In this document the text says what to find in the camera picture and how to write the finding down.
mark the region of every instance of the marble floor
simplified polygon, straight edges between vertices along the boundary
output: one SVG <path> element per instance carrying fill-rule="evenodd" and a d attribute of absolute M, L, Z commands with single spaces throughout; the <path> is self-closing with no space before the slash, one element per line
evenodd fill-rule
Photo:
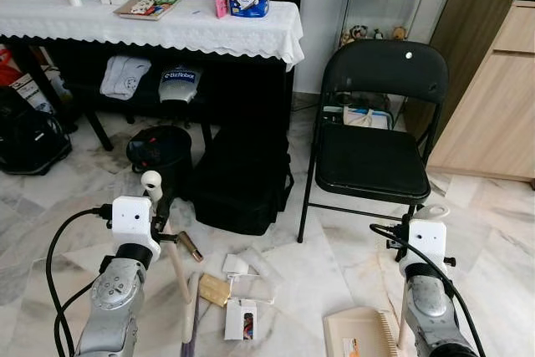
<path fill-rule="evenodd" d="M 100 115 L 111 140 L 104 151 L 86 121 L 72 135 L 73 153 L 44 177 L 0 173 L 0 355 L 56 355 L 54 308 L 48 294 L 44 260 L 57 227 L 70 215 L 111 202 L 119 195 L 140 195 L 139 176 L 125 158 L 127 140 L 157 120 L 138 118 L 128 125 L 115 115 Z M 273 305 L 259 305 L 257 339 L 224 341 L 224 310 L 200 304 L 196 356 L 325 356 L 322 317 L 355 306 L 372 306 L 400 316 L 403 278 L 392 251 L 368 225 L 381 222 L 326 210 L 309 210 L 305 242 L 295 238 L 308 164 L 313 110 L 293 113 L 289 131 L 296 185 L 285 212 L 262 237 L 224 232 L 195 220 L 191 204 L 176 200 L 175 229 L 185 229 L 205 256 L 195 263 L 183 250 L 188 272 L 223 278 L 229 252 L 255 246 L 285 281 Z M 200 127 L 189 130 L 193 159 L 202 155 Z M 447 205 L 448 256 L 457 258 L 451 276 L 471 310 L 487 356 L 531 357 L 535 353 L 534 192 L 528 184 L 467 176 L 430 174 L 429 203 Z M 335 196 L 318 188 L 312 199 L 341 207 L 401 214 L 396 205 Z M 80 219 L 64 234 L 53 261 L 62 300 L 89 283 L 101 258 L 111 251 L 111 233 L 93 217 Z M 169 258 L 151 265 L 140 313 L 135 355 L 179 355 L 176 337 L 180 296 Z M 67 312 L 77 339 L 89 311 L 82 297 Z M 469 338 L 461 316 L 462 331 Z M 416 356 L 413 339 L 404 354 Z"/>

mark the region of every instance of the red object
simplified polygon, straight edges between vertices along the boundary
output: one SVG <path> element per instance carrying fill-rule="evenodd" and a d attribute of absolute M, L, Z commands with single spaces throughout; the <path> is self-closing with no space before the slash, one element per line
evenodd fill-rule
<path fill-rule="evenodd" d="M 0 85 L 10 85 L 23 76 L 20 71 L 8 66 L 10 59 L 11 52 L 0 49 Z"/>

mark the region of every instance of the black bag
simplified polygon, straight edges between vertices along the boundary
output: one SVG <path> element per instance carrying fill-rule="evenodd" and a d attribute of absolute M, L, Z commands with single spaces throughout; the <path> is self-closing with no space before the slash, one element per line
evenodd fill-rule
<path fill-rule="evenodd" d="M 174 125 L 158 125 L 136 134 L 126 147 L 126 156 L 136 173 L 157 171 L 162 189 L 172 199 L 181 195 L 191 174 L 191 137 Z"/>
<path fill-rule="evenodd" d="M 263 235 L 286 207 L 293 186 L 287 152 L 285 135 L 221 129 L 186 188 L 197 221 Z"/>
<path fill-rule="evenodd" d="M 12 88 L 0 87 L 0 170 L 44 175 L 72 150 L 61 125 Z"/>

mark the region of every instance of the white lace tablecloth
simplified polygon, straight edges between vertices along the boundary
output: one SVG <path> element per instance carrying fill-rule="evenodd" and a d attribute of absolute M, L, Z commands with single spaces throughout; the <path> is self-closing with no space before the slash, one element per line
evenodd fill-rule
<path fill-rule="evenodd" d="M 149 44 L 233 56 L 275 57 L 288 70 L 304 59 L 298 7 L 270 2 L 264 18 L 217 18 L 214 0 L 181 0 L 160 21 L 120 18 L 100 0 L 0 0 L 0 35 Z"/>

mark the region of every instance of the black folding chair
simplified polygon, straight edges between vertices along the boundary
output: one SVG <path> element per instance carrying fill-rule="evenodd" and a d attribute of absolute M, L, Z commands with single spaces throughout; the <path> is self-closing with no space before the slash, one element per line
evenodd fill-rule
<path fill-rule="evenodd" d="M 298 242 L 303 242 L 308 207 L 320 207 L 408 222 L 416 206 L 431 192 L 425 164 L 431 153 L 448 69 L 442 56 L 423 43 L 360 40 L 342 47 L 324 72 Z M 397 94 L 435 105 L 431 123 L 416 140 L 393 130 L 335 124 L 324 106 L 340 92 Z M 423 155 L 419 145 L 425 140 Z M 328 192 L 409 206 L 403 217 L 355 211 L 309 202 L 316 166 L 316 182 Z"/>

